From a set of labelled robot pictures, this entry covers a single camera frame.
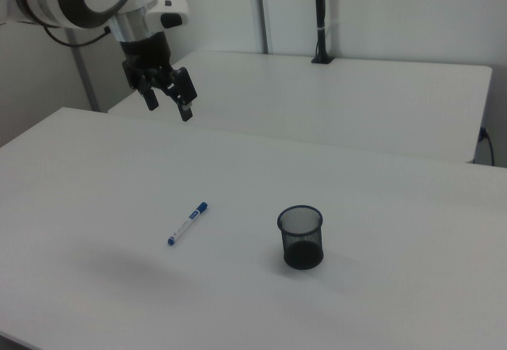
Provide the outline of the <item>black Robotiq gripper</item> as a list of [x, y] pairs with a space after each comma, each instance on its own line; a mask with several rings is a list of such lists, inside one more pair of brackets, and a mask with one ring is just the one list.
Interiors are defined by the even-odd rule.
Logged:
[[162, 88], [177, 105], [182, 121], [190, 120], [197, 92], [185, 67], [171, 67], [166, 35], [158, 32], [144, 40], [120, 42], [120, 46], [125, 55], [122, 65], [128, 84], [138, 90], [147, 108], [154, 111], [159, 106], [154, 88]]

